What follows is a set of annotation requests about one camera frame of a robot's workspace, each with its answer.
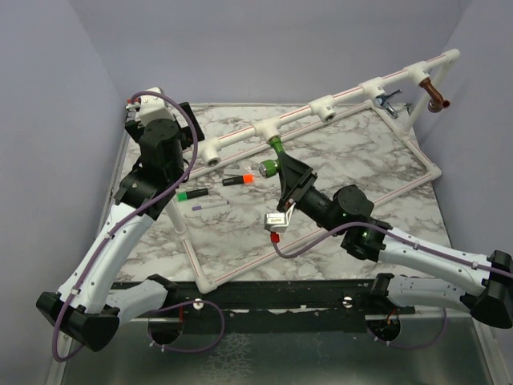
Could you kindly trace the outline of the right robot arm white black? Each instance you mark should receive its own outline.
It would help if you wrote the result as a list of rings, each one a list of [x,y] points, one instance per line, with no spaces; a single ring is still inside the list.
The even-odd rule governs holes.
[[[359,260],[403,265],[430,275],[457,291],[456,302],[488,326],[512,327],[512,257],[496,250],[490,255],[463,252],[424,241],[372,218],[374,203],[356,185],[332,197],[315,186],[316,173],[285,151],[277,151],[281,196],[277,209],[297,209]]]

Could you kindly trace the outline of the green water faucet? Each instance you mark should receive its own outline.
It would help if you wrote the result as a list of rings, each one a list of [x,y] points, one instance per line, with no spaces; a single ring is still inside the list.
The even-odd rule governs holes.
[[[274,160],[263,160],[259,163],[258,167],[260,175],[266,179],[279,173],[281,170],[280,155],[285,152],[282,140],[279,136],[271,138],[269,140],[269,146],[274,150],[277,157]]]

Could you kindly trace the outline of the white pvc pipe frame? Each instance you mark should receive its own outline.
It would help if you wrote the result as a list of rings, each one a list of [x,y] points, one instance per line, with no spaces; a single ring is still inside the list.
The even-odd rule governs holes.
[[[195,164],[185,188],[206,185],[211,193],[207,204],[230,205],[194,212],[191,202],[172,201],[159,223],[165,231],[163,250],[141,243],[141,251],[167,279],[194,282],[206,292],[230,281],[360,279],[397,272],[395,265],[351,257],[335,237],[295,260],[273,251],[263,219],[277,206],[279,180],[261,176],[232,186],[223,186],[222,180],[230,177],[224,175],[229,164],[274,158],[269,146],[274,136],[290,156],[316,171],[316,188],[325,195],[356,184],[374,203],[378,218],[398,222],[411,209],[423,222],[420,233],[447,243],[432,188],[442,171],[421,150],[413,130],[430,97],[423,95],[412,110],[394,105],[397,119],[376,108],[372,99],[404,83],[424,91],[419,83],[427,77],[438,87],[458,56],[453,49],[302,107],[198,107],[205,140],[197,152],[185,152]]]

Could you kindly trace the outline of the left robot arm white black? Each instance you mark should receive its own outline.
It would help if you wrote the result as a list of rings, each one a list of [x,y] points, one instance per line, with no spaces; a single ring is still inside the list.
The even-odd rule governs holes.
[[[93,245],[74,273],[55,291],[43,292],[36,307],[54,327],[89,350],[101,351],[121,325],[147,312],[172,314],[176,286],[153,274],[127,290],[112,285],[139,239],[173,198],[185,172],[182,151],[204,139],[190,104],[180,104],[188,124],[180,126],[167,104],[145,95],[138,120],[125,129],[140,156],[120,181],[115,202]]]

